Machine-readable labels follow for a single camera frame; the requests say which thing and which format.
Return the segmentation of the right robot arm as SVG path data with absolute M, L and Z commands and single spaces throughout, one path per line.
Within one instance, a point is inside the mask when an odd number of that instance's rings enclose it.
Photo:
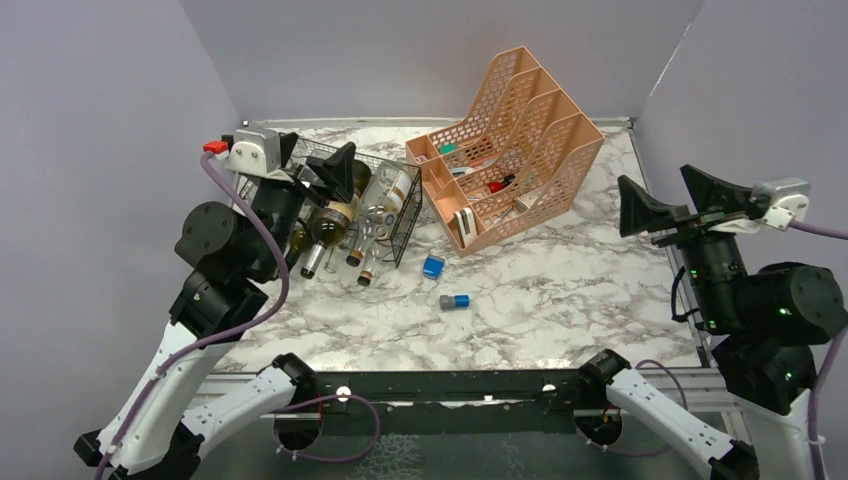
M 745 187 L 691 165 L 681 173 L 691 206 L 663 203 L 621 176 L 619 232 L 648 232 L 654 245 L 679 251 L 677 278 L 691 284 L 700 329 L 718 338 L 712 354 L 748 439 L 700 421 L 612 350 L 581 366 L 578 396 L 635 416 L 704 479 L 823 479 L 817 406 L 827 369 L 812 349 L 845 338 L 843 292 L 824 267 L 780 262 L 750 273 L 736 242 L 799 226 L 810 185 L 784 178 Z

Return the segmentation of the green wine bottle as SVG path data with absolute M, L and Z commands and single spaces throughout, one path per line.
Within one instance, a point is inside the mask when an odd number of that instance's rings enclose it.
M 308 229 L 311 249 L 300 269 L 303 278 L 312 279 L 325 253 L 344 239 L 359 210 L 361 197 L 371 177 L 370 167 L 360 160 L 354 160 L 352 200 L 348 203 L 330 201 L 312 215 Z

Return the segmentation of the blue grey cylinder cap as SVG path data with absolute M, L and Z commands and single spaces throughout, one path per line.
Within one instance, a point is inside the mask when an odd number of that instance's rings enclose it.
M 470 307 L 468 295 L 441 295 L 439 306 L 442 311 L 462 310 Z

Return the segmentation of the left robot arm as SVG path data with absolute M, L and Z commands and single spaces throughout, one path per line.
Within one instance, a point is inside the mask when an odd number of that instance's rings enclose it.
M 290 286 L 284 249 L 303 204 L 353 196 L 355 144 L 288 169 L 298 140 L 276 132 L 256 144 L 237 134 L 204 146 L 201 167 L 229 202 L 202 203 L 186 217 L 175 251 L 191 272 L 156 352 L 109 424 L 75 442 L 97 478 L 188 479 L 218 444 L 260 416 L 320 401 L 315 372 L 288 353 L 247 384 L 191 407 L 243 334 L 283 307 Z

